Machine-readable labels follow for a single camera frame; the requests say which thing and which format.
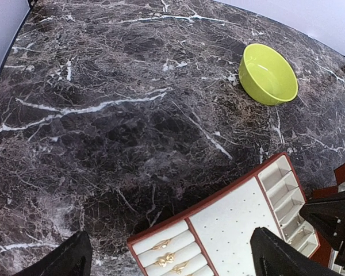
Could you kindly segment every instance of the bowl rim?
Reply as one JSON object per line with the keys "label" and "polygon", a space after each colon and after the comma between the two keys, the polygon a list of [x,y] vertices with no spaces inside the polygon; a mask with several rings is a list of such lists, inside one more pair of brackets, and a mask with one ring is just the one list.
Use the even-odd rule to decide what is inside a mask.
{"label": "bowl rim", "polygon": [[[271,50],[272,52],[274,52],[276,55],[278,55],[280,57],[280,59],[282,59],[286,66],[290,69],[290,71],[292,72],[293,76],[294,76],[294,79],[295,79],[295,84],[296,84],[296,89],[295,89],[295,93],[292,97],[288,98],[288,99],[283,99],[283,98],[278,98],[276,96],[273,96],[272,94],[268,93],[257,81],[256,79],[253,77],[253,75],[251,74],[250,70],[248,70],[248,67],[247,67],[247,62],[246,62],[246,59],[244,58],[245,55],[246,55],[246,52],[249,48],[252,48],[252,47],[255,47],[255,46],[261,46],[261,47],[265,47],[265,48],[268,48],[269,50]],[[264,45],[264,44],[261,44],[261,43],[251,43],[249,44],[248,46],[246,46],[246,48],[244,49],[244,53],[243,53],[243,62],[244,62],[244,65],[246,66],[246,69],[247,69],[247,72],[248,74],[251,76],[251,79],[258,85],[258,87],[264,92],[266,93],[268,96],[270,96],[271,98],[273,99],[276,99],[277,101],[280,101],[280,102],[290,102],[292,101],[293,99],[295,99],[295,97],[298,95],[298,80],[297,80],[297,76],[295,75],[295,72],[293,70],[293,68],[290,66],[290,64],[288,63],[288,61],[279,53],[277,52],[275,49],[272,49],[271,47],[267,46],[267,45]]]}

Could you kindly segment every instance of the jewelry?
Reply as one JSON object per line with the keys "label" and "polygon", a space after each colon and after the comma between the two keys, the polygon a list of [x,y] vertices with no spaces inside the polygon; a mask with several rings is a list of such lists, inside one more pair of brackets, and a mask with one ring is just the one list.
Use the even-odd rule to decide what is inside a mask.
{"label": "jewelry", "polygon": [[188,261],[178,264],[177,266],[174,266],[174,268],[171,271],[174,271],[178,274],[182,274],[182,270],[186,267],[187,264]]}
{"label": "jewelry", "polygon": [[166,248],[167,245],[170,243],[171,239],[168,240],[163,240],[160,243],[156,244],[155,246],[152,247],[153,250],[157,250],[157,249],[163,249]]}
{"label": "jewelry", "polygon": [[154,264],[159,265],[160,267],[165,267],[168,263],[174,262],[174,255],[175,253],[168,253],[164,257],[160,257],[156,262],[154,262]]}

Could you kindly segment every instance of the gold ring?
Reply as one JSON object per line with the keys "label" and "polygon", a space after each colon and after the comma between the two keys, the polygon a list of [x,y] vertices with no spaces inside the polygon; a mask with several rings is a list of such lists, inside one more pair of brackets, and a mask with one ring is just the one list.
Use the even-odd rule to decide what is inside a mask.
{"label": "gold ring", "polygon": [[164,257],[160,257],[159,259],[157,259],[157,261],[154,262],[154,264],[159,265],[160,267],[165,267],[168,263],[174,262],[174,255],[175,253],[168,253]]}
{"label": "gold ring", "polygon": [[187,264],[188,264],[188,261],[178,264],[174,266],[174,268],[171,271],[174,271],[178,274],[182,274],[182,270],[186,267]]}
{"label": "gold ring", "polygon": [[163,240],[160,243],[156,244],[155,246],[152,247],[153,250],[157,250],[157,249],[163,249],[166,248],[167,245],[170,243],[171,239],[168,240]]}

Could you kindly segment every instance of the yellow-green bowl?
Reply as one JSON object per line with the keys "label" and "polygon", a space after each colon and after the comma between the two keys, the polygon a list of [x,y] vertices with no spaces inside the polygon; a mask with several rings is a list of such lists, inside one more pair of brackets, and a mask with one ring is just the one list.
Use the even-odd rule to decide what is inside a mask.
{"label": "yellow-green bowl", "polygon": [[263,44],[250,44],[245,48],[239,80],[248,95],[264,105],[290,102],[298,93],[297,78],[290,64]]}

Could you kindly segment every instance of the dark marble surface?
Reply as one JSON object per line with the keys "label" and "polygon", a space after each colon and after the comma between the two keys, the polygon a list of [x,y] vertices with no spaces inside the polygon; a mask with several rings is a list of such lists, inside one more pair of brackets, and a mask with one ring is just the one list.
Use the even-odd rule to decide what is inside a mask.
{"label": "dark marble surface", "polygon": [[[265,43],[299,96],[253,101],[237,69]],[[140,275],[125,239],[287,151],[309,195],[345,162],[345,57],[212,1],[50,1],[0,78],[0,275],[79,229],[93,275]]]}

